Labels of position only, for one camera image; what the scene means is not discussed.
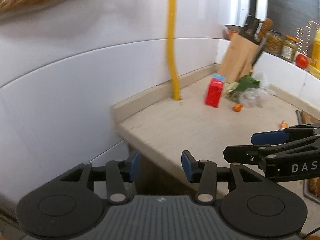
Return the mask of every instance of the dark tile wall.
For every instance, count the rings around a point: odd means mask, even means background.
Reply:
[[[267,17],[274,21],[273,30],[296,37],[297,28],[310,20],[319,23],[319,0],[268,0]]]

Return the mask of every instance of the metal bowl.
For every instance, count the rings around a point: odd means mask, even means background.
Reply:
[[[226,27],[226,33],[228,34],[229,40],[231,40],[231,37],[234,33],[240,33],[242,27],[238,25],[225,25]]]
[[[227,28],[227,30],[229,31],[235,31],[237,33],[239,33],[242,29],[241,26],[238,26],[238,25],[230,25],[230,24],[227,24],[225,25],[225,27]]]

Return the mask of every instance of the jar label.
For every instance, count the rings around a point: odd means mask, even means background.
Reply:
[[[288,46],[283,46],[281,56],[291,60],[293,49]]]

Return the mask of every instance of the glass jar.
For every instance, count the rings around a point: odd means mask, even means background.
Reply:
[[[283,42],[280,58],[292,63],[294,55],[297,52],[297,39],[286,35]]]
[[[267,34],[266,48],[265,51],[279,56],[282,49],[282,34],[276,31],[269,31]]]

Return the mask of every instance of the yellow gas pipe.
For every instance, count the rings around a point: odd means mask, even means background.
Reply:
[[[176,0],[168,0],[168,22],[167,22],[167,62],[172,79],[172,98],[180,99],[180,84],[177,67],[174,60],[174,27],[176,20]]]

